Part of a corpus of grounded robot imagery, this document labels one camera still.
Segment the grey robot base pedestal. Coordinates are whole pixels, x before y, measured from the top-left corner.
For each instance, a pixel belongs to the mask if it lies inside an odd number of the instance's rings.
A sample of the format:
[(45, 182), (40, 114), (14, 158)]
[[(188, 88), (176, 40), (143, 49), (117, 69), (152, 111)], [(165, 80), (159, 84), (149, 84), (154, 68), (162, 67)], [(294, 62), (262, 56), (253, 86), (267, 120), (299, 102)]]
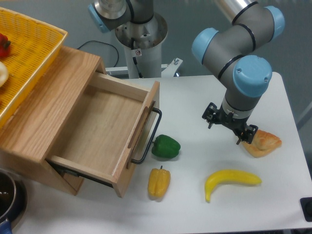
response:
[(168, 34), (165, 19), (154, 13), (150, 21), (143, 24), (127, 22), (115, 30), (115, 36), (124, 48), (128, 71), (135, 65), (139, 76), (143, 66), (162, 64), (161, 46)]

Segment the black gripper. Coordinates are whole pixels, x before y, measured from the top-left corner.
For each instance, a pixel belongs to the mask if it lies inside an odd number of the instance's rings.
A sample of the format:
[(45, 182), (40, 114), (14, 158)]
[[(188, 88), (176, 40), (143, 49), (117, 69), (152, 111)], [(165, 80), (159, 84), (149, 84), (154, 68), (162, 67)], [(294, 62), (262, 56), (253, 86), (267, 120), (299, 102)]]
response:
[(220, 122), (223, 126), (234, 131), (238, 137), (236, 145), (239, 145), (241, 142), (251, 144), (258, 130), (258, 126), (246, 124), (249, 117), (235, 118), (234, 114), (227, 114), (222, 107), (219, 110), (212, 102), (205, 109), (202, 118), (208, 123), (208, 129)]

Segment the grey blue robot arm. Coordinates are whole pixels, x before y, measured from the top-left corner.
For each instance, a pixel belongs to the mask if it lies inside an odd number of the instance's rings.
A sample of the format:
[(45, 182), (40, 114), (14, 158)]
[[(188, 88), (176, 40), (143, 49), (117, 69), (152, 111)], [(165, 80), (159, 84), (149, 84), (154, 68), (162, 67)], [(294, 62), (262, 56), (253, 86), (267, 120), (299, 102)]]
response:
[[(192, 53), (226, 93), (221, 106), (209, 104), (202, 117), (209, 125), (232, 130), (239, 141), (252, 143), (258, 128), (247, 120), (272, 77), (270, 64), (253, 52), (283, 32), (285, 19), (278, 8), (262, 7), (254, 0), (218, 0), (216, 4), (231, 27), (224, 32), (204, 29), (196, 36)], [(88, 11), (101, 32), (114, 31), (123, 45), (130, 78), (161, 75), (161, 45), (168, 27), (154, 11), (153, 1), (96, 0)]]

